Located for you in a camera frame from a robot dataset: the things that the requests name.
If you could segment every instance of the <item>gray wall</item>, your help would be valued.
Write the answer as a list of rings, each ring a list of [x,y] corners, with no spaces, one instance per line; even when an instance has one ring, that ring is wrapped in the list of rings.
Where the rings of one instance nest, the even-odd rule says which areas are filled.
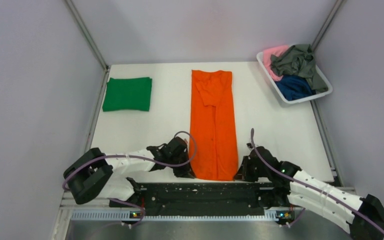
[[[384,1],[347,1],[317,52],[319,101],[347,185],[384,205]]]
[[[255,61],[311,43],[335,0],[74,0],[108,64]]]
[[[62,0],[0,0],[0,240],[45,240],[103,70]]]

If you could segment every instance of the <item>laundry basket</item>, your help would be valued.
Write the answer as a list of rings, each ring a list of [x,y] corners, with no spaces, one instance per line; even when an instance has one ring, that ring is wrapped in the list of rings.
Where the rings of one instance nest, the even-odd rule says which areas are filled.
[[[324,97],[324,96],[326,96],[328,94],[331,94],[332,91],[334,90],[332,88],[331,83],[326,78],[326,76],[323,74],[323,72],[320,70],[320,68],[316,65],[315,66],[315,70],[320,75],[321,79],[326,83],[327,91],[321,92],[321,93],[318,93],[318,94],[314,94],[314,95],[311,95],[311,96],[303,97],[303,98],[300,98],[300,99],[295,99],[295,100],[289,101],[289,100],[287,100],[284,97],[284,95],[279,90],[278,86],[276,85],[275,81],[270,76],[270,74],[267,71],[266,67],[264,66],[264,64],[263,64],[263,55],[264,55],[264,53],[262,51],[259,52],[257,54],[257,61],[259,62],[261,68],[263,69],[265,75],[267,76],[266,80],[269,80],[268,84],[272,87],[273,92],[275,92],[275,95],[276,95],[277,99],[279,100],[279,102],[280,102],[280,104],[282,106],[291,106],[293,104],[298,104],[298,103],[303,103],[303,102],[311,101],[311,100],[314,100],[314,99],[318,99],[318,98]]]

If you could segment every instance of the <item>white table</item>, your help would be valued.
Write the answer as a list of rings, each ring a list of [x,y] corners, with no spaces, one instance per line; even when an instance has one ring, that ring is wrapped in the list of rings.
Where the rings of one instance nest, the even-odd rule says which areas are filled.
[[[334,180],[311,104],[281,107],[257,62],[112,65],[110,78],[152,78],[150,111],[101,109],[91,147],[99,147],[106,154],[128,153],[168,143],[178,131],[189,132],[191,70],[233,73],[238,166],[242,157],[250,153],[246,143],[250,142],[251,128],[255,128],[255,143],[269,149],[278,160],[292,162],[321,181]],[[210,182],[177,178],[168,167],[130,173],[127,177],[142,183]]]

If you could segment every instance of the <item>green towel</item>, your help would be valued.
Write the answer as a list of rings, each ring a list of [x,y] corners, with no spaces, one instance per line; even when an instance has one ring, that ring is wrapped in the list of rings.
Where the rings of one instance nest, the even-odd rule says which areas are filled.
[[[148,112],[151,104],[151,88],[152,79],[150,77],[110,78],[106,84],[102,110],[109,112],[131,109]]]

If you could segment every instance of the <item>folded orange shirt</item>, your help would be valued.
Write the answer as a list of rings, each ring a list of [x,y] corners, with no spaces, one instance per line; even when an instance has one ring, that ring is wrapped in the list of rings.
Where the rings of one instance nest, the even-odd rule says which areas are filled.
[[[192,71],[190,134],[198,146],[190,162],[196,177],[232,181],[238,170],[232,72]],[[189,142],[192,156],[195,146]]]

